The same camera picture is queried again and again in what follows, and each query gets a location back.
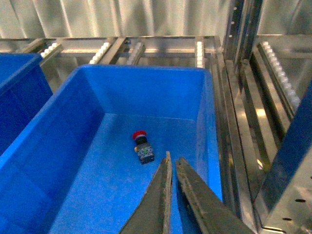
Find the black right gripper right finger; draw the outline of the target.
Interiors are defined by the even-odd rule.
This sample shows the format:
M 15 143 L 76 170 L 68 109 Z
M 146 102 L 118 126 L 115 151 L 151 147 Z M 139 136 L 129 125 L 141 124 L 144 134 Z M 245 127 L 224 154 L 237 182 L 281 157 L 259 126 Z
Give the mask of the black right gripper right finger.
M 196 234 L 252 234 L 209 188 L 184 157 L 175 161 L 177 192 L 184 224 Z

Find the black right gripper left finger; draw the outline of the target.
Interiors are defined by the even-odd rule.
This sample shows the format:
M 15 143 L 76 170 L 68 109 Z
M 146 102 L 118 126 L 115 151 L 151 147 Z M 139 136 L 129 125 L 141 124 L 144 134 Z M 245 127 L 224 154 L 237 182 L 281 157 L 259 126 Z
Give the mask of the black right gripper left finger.
M 172 160 L 169 151 L 161 160 L 139 205 L 120 234 L 168 234 L 172 204 Z

